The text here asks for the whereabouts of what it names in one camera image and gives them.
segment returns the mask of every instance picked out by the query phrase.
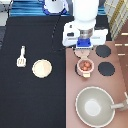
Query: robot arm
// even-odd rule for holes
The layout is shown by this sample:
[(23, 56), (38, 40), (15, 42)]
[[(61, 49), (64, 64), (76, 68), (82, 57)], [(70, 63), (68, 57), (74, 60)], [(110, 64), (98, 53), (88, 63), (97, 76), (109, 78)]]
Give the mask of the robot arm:
[(76, 48), (93, 48), (106, 41), (107, 29), (94, 30), (99, 0), (72, 0), (74, 21), (66, 23), (63, 32), (63, 45)]

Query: black round pad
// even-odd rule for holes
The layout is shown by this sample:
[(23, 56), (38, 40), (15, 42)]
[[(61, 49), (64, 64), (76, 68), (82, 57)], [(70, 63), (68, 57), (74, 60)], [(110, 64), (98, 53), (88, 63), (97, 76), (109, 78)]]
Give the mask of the black round pad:
[(96, 54), (100, 57), (108, 57), (111, 54), (111, 49), (106, 45), (99, 45), (96, 47)]
[(114, 66), (109, 62), (102, 62), (98, 66), (100, 74), (103, 76), (112, 76), (115, 72)]

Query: black tabletop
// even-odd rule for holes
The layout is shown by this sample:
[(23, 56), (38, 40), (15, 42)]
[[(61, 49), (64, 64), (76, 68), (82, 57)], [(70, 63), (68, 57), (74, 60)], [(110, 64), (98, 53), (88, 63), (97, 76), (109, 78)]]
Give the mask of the black tabletop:
[[(0, 53), (0, 128), (66, 128), (65, 50), (51, 52), (57, 19), (58, 16), (45, 16), (7, 20)], [(54, 49), (63, 48), (63, 26), (72, 20), (71, 16), (61, 17)], [(107, 17), (98, 16), (96, 26), (108, 28)], [(27, 66), (18, 68), (16, 60), (23, 45)], [(46, 59), (53, 66), (52, 73), (43, 79), (32, 73), (32, 66), (39, 59)]]

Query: bowl rim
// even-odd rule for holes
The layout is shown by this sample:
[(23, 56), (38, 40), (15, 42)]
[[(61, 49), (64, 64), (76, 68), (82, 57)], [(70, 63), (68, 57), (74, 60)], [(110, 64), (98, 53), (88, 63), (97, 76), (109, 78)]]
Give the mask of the bowl rim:
[(113, 101), (112, 97), (111, 97), (110, 94), (109, 94), (107, 91), (105, 91), (104, 89), (102, 89), (102, 88), (100, 88), (100, 87), (95, 87), (95, 86), (86, 87), (86, 88), (82, 89), (82, 90), (78, 93), (78, 95), (77, 95), (77, 97), (76, 97), (75, 108), (76, 108), (77, 115), (78, 115), (79, 118), (80, 118), (85, 124), (87, 124), (88, 126), (97, 127), (97, 128), (105, 127), (105, 126), (107, 126), (108, 124), (110, 124), (110, 123), (112, 122), (112, 120), (114, 119), (114, 116), (115, 116), (115, 109), (113, 109), (113, 114), (112, 114), (112, 116), (111, 116), (111, 119), (110, 119), (107, 123), (105, 123), (105, 124), (103, 124), (103, 125), (100, 125), (100, 126), (96, 126), (96, 125), (91, 125), (91, 124), (89, 124), (88, 122), (86, 122), (86, 121), (81, 117), (81, 115), (80, 115), (79, 112), (78, 112), (77, 102), (78, 102), (79, 96), (80, 96), (85, 90), (88, 90), (88, 89), (99, 89), (99, 90), (103, 91), (104, 93), (106, 93), (106, 94), (108, 95), (108, 97), (109, 97), (110, 100), (112, 101), (112, 104), (114, 104), (114, 101)]

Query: cable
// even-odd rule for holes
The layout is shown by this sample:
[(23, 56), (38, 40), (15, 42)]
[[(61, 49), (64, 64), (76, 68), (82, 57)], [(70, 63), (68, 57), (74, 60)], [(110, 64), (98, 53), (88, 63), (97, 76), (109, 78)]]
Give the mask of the cable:
[(56, 27), (57, 27), (57, 25), (58, 25), (58, 23), (60, 21), (61, 15), (64, 12), (64, 10), (65, 10), (65, 8), (62, 10), (61, 14), (59, 15), (59, 18), (58, 18), (58, 20), (57, 20), (57, 22), (56, 22), (56, 24), (54, 26), (53, 32), (52, 32), (52, 46), (51, 46), (52, 47), (52, 52), (62, 51), (62, 50), (65, 50), (67, 48), (67, 47), (64, 47), (62, 49), (54, 50), (54, 47), (53, 47), (53, 44), (54, 44), (53, 39), (54, 39), (55, 30), (56, 30)]
[(4, 11), (0, 11), (0, 12), (5, 12), (5, 11), (7, 11), (7, 10), (6, 10), (6, 7), (5, 7), (5, 4), (3, 4), (2, 1), (0, 1), (0, 3), (4, 6)]
[(8, 13), (8, 17), (9, 17), (9, 8), (10, 8), (10, 6), (11, 6), (11, 3), (12, 3), (12, 1), (13, 0), (11, 0), (11, 2), (9, 3), (9, 6), (8, 6), (8, 8), (6, 9), (6, 7), (5, 7), (5, 4), (3, 4), (1, 1), (0, 1), (0, 3), (2, 3), (2, 5), (4, 6), (4, 8), (5, 8), (5, 10), (4, 11), (0, 11), (0, 12), (7, 12)]
[(10, 8), (10, 6), (11, 6), (12, 1), (13, 1), (13, 0), (11, 0), (11, 2), (9, 3), (8, 10), (7, 10), (8, 18), (9, 18), (9, 10), (11, 10), (11, 9), (9, 9), (9, 8)]

